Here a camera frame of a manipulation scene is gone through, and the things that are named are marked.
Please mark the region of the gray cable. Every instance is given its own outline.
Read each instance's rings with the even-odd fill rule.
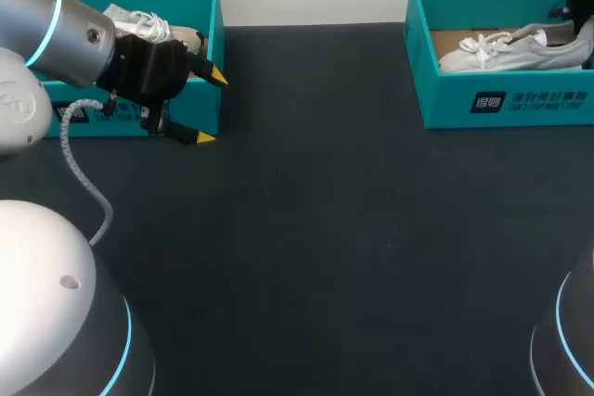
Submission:
[[[70,166],[74,176],[78,178],[78,181],[84,186],[86,190],[93,196],[93,198],[101,205],[103,211],[105,212],[105,220],[103,224],[97,231],[97,233],[91,238],[89,244],[93,247],[95,244],[105,235],[105,233],[110,228],[111,222],[113,221],[113,208],[110,205],[110,202],[107,198],[99,192],[99,189],[91,183],[91,181],[84,175],[81,168],[74,160],[74,156],[72,155],[71,151],[71,143],[68,137],[68,130],[71,124],[72,115],[76,112],[76,110],[82,109],[83,107],[90,107],[95,110],[102,110],[103,104],[99,101],[94,99],[79,99],[78,101],[73,102],[68,106],[68,108],[64,111],[62,115],[62,124],[59,128],[59,141],[60,145],[62,146],[62,153],[64,154],[64,158],[66,159],[66,163]]]

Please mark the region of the white shoelace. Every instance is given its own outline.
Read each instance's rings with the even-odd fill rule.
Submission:
[[[486,63],[491,60],[492,57],[497,56],[497,53],[510,52],[511,49],[508,47],[508,42],[511,41],[511,33],[509,32],[496,32],[490,36],[484,37],[479,34],[478,40],[474,40],[471,37],[467,37],[460,41],[460,48],[468,53],[474,53],[481,69],[486,69]]]
[[[99,192],[99,189],[97,189],[95,185],[91,183],[91,181],[86,177],[81,168],[78,166],[78,163],[74,159],[74,156],[72,155],[71,143],[68,137],[68,130],[71,125],[72,115],[74,115],[74,113],[77,110],[82,109],[83,107],[90,107],[95,110],[102,110],[103,104],[94,99],[79,99],[78,101],[75,101],[72,104],[70,104],[68,108],[64,111],[64,114],[62,115],[62,123],[59,127],[59,141],[60,145],[62,146],[62,153],[64,154],[66,163],[71,168],[72,173],[74,173],[74,176],[76,176],[76,178],[78,179],[78,181],[81,182],[84,188],[89,191],[89,193],[101,205],[103,211],[105,212],[105,219],[103,220],[103,224],[101,225],[97,233],[93,236],[93,238],[91,238],[91,240],[89,241],[89,245],[91,245],[91,247],[94,247],[95,244],[99,241],[99,239],[101,239],[110,228],[111,222],[113,221],[113,208],[111,207],[108,199],[105,198],[103,194]]]
[[[167,20],[161,19],[155,13],[144,13],[142,11],[133,11],[130,13],[130,20],[136,23],[115,21],[117,29],[124,32],[130,32],[147,41],[160,44],[171,40],[171,28]]]

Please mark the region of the sneaker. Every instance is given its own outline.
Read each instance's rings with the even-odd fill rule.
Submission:
[[[148,14],[142,11],[130,12],[111,4],[103,14],[113,20],[118,37],[135,34],[155,44],[177,40],[181,41],[187,47],[187,51],[195,55],[200,52],[204,45],[204,36],[202,33],[188,27],[171,26],[167,20],[161,19],[155,13]]]
[[[594,25],[586,22],[574,37],[572,22],[532,24],[517,32],[498,32],[460,41],[460,49],[439,60],[444,73],[509,70],[563,70],[581,66],[594,50]]]

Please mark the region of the shoebox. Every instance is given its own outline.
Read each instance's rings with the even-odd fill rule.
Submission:
[[[565,0],[408,0],[404,35],[427,129],[594,123],[594,70],[442,73],[464,37],[551,23]]]
[[[186,26],[201,31],[208,38],[207,58],[223,70],[225,55],[225,28],[220,0],[80,0],[99,11],[110,4],[129,11],[155,12],[171,25]],[[94,85],[78,89],[65,83],[43,80],[54,107],[54,117],[47,136],[59,137],[61,111],[71,102],[90,98],[106,102],[109,93]],[[165,113],[171,119],[206,134],[215,135],[219,129],[221,89],[190,77],[186,88],[166,104]],[[140,107],[119,98],[117,110],[109,119],[100,111],[85,109],[75,116],[70,135],[76,136],[148,136],[140,128]]]

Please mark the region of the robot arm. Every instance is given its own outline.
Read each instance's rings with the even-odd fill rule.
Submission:
[[[124,97],[148,111],[141,125],[150,134],[183,142],[195,142],[198,131],[164,122],[163,103],[182,91],[191,72],[226,85],[212,62],[181,42],[118,38],[110,18],[78,0],[0,0],[0,18],[0,153],[42,139],[51,122],[47,92],[28,69],[76,87],[97,83],[110,93],[106,113]]]

